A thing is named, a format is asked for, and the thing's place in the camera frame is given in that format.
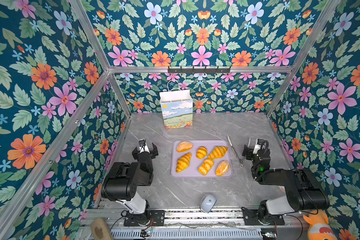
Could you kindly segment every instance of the gray marble table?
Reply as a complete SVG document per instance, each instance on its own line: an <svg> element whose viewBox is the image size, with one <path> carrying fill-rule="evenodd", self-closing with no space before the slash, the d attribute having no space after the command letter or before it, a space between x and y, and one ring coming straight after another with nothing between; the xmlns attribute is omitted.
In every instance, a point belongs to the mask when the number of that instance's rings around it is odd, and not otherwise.
<svg viewBox="0 0 360 240"><path fill-rule="evenodd" d="M252 179L251 162L245 160L240 168L229 147L233 175L229 178L174 178L170 175L173 142L176 140L227 141L229 135L240 153L249 138L269 141L271 168L292 167L281 147L272 125L263 113L204 113L193 115L193 127L165 129L162 115L133 114L124 145L116 161L132 162L132 150L139 139L146 139L149 148L153 142L159 155L153 159L154 179L149 187L139 186L138 193L147 199L152 208L199 207L201 198L213 194L216 207L255 206L261 200L280 197L283 193L277 186L259 185ZM122 206L108 200L100 208L118 209Z"/></svg>

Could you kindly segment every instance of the purple tray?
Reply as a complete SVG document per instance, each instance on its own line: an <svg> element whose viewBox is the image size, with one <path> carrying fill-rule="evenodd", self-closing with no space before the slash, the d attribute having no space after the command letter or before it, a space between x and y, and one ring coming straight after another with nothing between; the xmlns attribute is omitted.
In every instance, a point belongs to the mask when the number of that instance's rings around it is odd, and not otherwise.
<svg viewBox="0 0 360 240"><path fill-rule="evenodd" d="M185 152L177 152L176 151L177 146L182 141L187 141L187 140L178 140L178 141L175 141L173 143L172 166L171 166L171 175L173 177L218 177L215 174L216 168L224 160L229 162L230 168L221 177L230 177L230 176L232 176L233 172L232 172L232 167L231 167L231 158L230 158L230 155L229 155L229 147L228 147L228 144L227 144L226 141L224 141L224 140L193 140L193 141L188 141L188 142L193 143L192 149L190 149L188 151L185 151ZM198 159L196 157L196 151L197 151L197 149L199 147L202 147L202 146L206 147L206 150L208 151L208 154L203 159ZM228 147L228 151L226 152L224 157L214 159L215 164L209 170L207 175L203 176L203 175L201 175L201 173L199 173L198 168L202 165L204 160L208 157L208 155L213 151L213 149L216 146ZM192 154L191 161L189 163L189 167L187 167L186 169L184 169L181 172L176 172L177 159L179 159L181 156L183 156L184 154L186 154L188 152L190 152Z"/></svg>

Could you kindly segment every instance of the pastry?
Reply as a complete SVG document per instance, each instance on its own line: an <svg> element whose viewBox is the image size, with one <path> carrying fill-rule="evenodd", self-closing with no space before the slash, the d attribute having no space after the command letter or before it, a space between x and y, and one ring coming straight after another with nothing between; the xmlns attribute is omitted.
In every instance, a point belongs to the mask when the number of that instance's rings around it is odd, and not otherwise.
<svg viewBox="0 0 360 240"><path fill-rule="evenodd" d="M191 149L192 147L193 147L193 143L183 141L177 146L176 150L177 150L177 152L185 152L185 151L188 151L189 149Z"/></svg>
<svg viewBox="0 0 360 240"><path fill-rule="evenodd" d="M177 167L176 167L176 172L181 172L182 170L186 169L187 167L189 167L189 162L191 161L191 153L186 153L185 155L181 156L178 160L177 160Z"/></svg>
<svg viewBox="0 0 360 240"><path fill-rule="evenodd" d="M216 168L216 176L222 176L224 175L229 169L229 163L228 161L222 161Z"/></svg>
<svg viewBox="0 0 360 240"><path fill-rule="evenodd" d="M215 163L213 162L213 159L211 158L207 158L206 160L204 160L203 164L199 167L199 172L202 175L206 175L209 170L213 167Z"/></svg>
<svg viewBox="0 0 360 240"><path fill-rule="evenodd" d="M225 153L227 152L228 148L224 147L224 146L217 146L215 147L215 149L209 154L209 158L211 159L216 159L216 158L221 158L225 155Z"/></svg>
<svg viewBox="0 0 360 240"><path fill-rule="evenodd" d="M207 151L205 147L199 147L199 149L196 152L196 157L198 159L203 159L207 155Z"/></svg>

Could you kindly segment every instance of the black mounting plate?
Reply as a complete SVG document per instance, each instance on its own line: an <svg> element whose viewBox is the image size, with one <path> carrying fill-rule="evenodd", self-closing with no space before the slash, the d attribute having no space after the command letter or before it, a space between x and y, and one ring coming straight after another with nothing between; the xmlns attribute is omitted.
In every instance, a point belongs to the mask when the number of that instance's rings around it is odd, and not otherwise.
<svg viewBox="0 0 360 240"><path fill-rule="evenodd" d="M165 211L164 210L151 210L151 218L153 218L152 226L164 226ZM128 217L124 220L125 227L144 227L140 226L132 218Z"/></svg>
<svg viewBox="0 0 360 240"><path fill-rule="evenodd" d="M259 221L259 218L257 216L257 209L247 209L245 207L242 207L241 211L243 212L243 219L246 226L249 225L274 226L275 224L277 224L278 226L285 225L282 215L272 215L268 218L269 224L264 224Z"/></svg>

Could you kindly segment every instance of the plush toy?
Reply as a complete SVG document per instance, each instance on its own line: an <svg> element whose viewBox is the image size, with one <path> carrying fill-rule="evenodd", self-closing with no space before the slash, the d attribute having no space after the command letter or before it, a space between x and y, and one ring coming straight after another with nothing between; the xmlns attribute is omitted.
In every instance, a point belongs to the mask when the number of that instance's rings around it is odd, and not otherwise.
<svg viewBox="0 0 360 240"><path fill-rule="evenodd" d="M328 225L328 216L323 210L311 211L308 216L304 215L304 220L309 223L308 239L309 240L337 240L331 227Z"/></svg>

